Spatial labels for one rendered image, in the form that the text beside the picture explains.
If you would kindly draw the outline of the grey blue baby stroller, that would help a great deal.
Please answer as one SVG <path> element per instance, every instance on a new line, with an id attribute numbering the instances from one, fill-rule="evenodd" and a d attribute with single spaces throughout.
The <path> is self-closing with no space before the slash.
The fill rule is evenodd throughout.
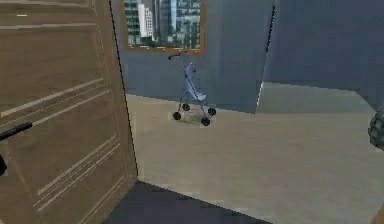
<path id="1" fill-rule="evenodd" d="M 208 94 L 202 92 L 194 83 L 195 80 L 200 80 L 200 78 L 197 76 L 197 70 L 190 55 L 186 51 L 179 51 L 178 53 L 173 53 L 168 56 L 169 60 L 172 60 L 173 58 L 176 58 L 180 62 L 180 65 L 183 68 L 184 77 L 183 94 L 180 96 L 177 111 L 172 114 L 173 119 L 180 120 L 182 117 L 181 110 L 188 112 L 191 109 L 189 103 L 196 101 L 203 114 L 200 123 L 203 126 L 209 126 L 211 123 L 210 118 L 215 116 L 217 111 L 216 108 L 211 105 L 209 105 L 208 110 L 204 109 L 204 106 L 209 103 Z"/>

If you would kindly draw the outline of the wood framed window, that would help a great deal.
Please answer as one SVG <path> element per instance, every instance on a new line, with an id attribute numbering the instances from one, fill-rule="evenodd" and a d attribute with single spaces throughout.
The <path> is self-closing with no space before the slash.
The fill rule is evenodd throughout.
<path id="1" fill-rule="evenodd" d="M 205 51 L 206 0 L 118 0 L 125 50 Z"/>

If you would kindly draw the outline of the brown wooden room door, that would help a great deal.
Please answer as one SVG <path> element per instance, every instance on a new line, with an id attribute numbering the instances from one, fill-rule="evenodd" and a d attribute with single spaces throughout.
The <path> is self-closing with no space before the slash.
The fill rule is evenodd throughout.
<path id="1" fill-rule="evenodd" d="M 112 0 L 0 0 L 0 224 L 102 224 L 134 185 Z"/>

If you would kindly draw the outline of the dark grey round object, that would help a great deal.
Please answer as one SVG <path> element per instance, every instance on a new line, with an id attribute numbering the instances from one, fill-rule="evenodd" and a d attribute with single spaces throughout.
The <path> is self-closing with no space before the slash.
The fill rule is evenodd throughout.
<path id="1" fill-rule="evenodd" d="M 378 110 L 371 119 L 368 135 L 370 143 L 384 151 L 384 108 Z"/>

